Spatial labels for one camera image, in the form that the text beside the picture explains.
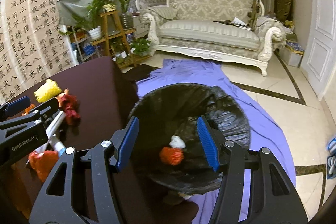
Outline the dark red satin ribbon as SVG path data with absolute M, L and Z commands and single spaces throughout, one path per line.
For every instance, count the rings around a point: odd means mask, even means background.
M 69 126 L 78 126 L 81 117 L 78 113 L 79 102 L 75 95 L 70 93 L 69 89 L 65 89 L 63 93 L 60 93 L 57 97 L 60 110 L 63 110 L 66 117 L 66 123 Z

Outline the red foam net bundle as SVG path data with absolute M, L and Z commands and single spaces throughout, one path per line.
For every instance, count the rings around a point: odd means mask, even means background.
M 181 148 L 163 147 L 159 153 L 159 158 L 164 164 L 176 166 L 183 161 L 184 155 Z

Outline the white tissue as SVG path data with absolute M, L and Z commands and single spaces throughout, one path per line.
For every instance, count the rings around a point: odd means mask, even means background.
M 184 149 L 186 147 L 186 144 L 178 135 L 173 135 L 171 137 L 171 141 L 169 143 L 169 146 L 171 148 Z

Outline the black trash bag bin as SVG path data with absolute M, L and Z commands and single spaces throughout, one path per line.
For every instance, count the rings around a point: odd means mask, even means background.
M 131 110 L 139 120 L 139 133 L 131 163 L 136 174 L 177 192 L 205 194 L 220 187 L 222 174 L 208 165 L 197 133 L 197 119 L 205 116 L 226 139 L 249 148 L 251 132 L 242 108 L 218 86 L 195 83 L 167 85 L 143 96 Z M 173 135 L 186 144 L 184 159 L 164 164 L 159 152 Z

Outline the orange plastic bag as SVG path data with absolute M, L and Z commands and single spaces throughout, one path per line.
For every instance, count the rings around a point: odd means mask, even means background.
M 34 108 L 35 108 L 35 105 L 34 105 L 34 104 L 31 104 L 28 108 L 26 108 L 26 109 L 24 110 L 24 112 L 22 112 L 21 116 L 24 116 L 24 115 L 29 114 L 29 112 L 30 112 L 31 110 L 33 110 Z

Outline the yellow foam net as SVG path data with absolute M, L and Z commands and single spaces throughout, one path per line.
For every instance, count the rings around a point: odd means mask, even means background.
M 44 103 L 53 97 L 57 97 L 62 92 L 62 89 L 58 86 L 56 81 L 47 79 L 46 82 L 34 92 L 34 96 L 38 103 Z

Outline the white tube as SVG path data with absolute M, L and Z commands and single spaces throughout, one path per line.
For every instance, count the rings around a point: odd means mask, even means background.
M 56 117 L 52 120 L 50 125 L 46 128 L 46 134 L 47 134 L 47 142 L 45 142 L 43 145 L 38 147 L 35 151 L 38 153 L 44 152 L 47 148 L 47 146 L 50 144 L 52 148 L 55 147 L 57 143 L 60 143 L 60 140 L 55 136 L 57 130 L 59 129 L 60 125 L 63 123 L 64 118 L 66 117 L 64 111 L 60 111 Z

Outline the red crumpled plastic wrapper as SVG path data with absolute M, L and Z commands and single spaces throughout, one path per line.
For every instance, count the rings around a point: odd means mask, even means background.
M 59 156 L 57 151 L 33 151 L 29 154 L 30 166 L 37 173 L 41 182 L 45 182 L 58 159 Z

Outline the purple floor cloth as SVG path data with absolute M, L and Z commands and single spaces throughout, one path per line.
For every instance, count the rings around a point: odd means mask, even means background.
M 163 67 L 138 81 L 139 119 L 134 166 L 156 185 L 190 196 L 198 212 L 193 223 L 207 223 L 218 196 L 221 175 L 207 164 L 197 133 L 205 116 L 225 138 L 243 148 L 269 148 L 289 178 L 295 167 L 280 126 L 248 94 L 210 61 L 165 59 Z

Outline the metal shelf rack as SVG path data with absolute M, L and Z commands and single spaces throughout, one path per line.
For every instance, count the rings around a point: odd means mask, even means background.
M 92 46 L 92 39 L 88 32 L 79 27 L 67 26 L 69 38 L 76 60 L 79 64 L 97 57 L 96 48 Z

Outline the wooden plant stand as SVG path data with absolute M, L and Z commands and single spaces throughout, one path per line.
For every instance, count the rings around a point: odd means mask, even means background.
M 93 40 L 92 46 L 101 47 L 104 56 L 112 57 L 119 68 L 136 67 L 140 62 L 149 58 L 136 55 L 127 41 L 127 35 L 134 34 L 135 29 L 123 29 L 118 11 L 102 12 L 101 38 Z

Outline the white potted plant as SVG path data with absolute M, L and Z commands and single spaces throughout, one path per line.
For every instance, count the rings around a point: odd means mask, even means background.
M 79 30 L 62 32 L 58 30 L 61 35 L 75 34 L 81 30 L 88 32 L 92 41 L 100 40 L 102 38 L 101 26 L 98 25 L 98 17 L 100 16 L 104 5 L 114 5 L 114 0 L 91 0 L 86 6 L 86 15 L 84 17 L 72 14 L 75 20 L 76 28 Z

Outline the white panel door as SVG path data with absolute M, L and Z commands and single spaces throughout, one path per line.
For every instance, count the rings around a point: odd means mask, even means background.
M 317 98 L 335 71 L 335 0 L 312 0 L 311 25 L 300 69 Z

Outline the ornate white sofa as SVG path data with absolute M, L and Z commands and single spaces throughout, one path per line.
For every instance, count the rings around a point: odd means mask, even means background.
M 286 43 L 284 26 L 267 18 L 261 0 L 166 0 L 140 9 L 150 53 L 179 53 L 258 67 L 267 75 L 273 52 Z

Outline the calligraphy wall scroll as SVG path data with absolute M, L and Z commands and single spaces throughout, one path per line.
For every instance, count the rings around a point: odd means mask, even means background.
M 78 64 L 56 0 L 1 0 L 1 103 Z

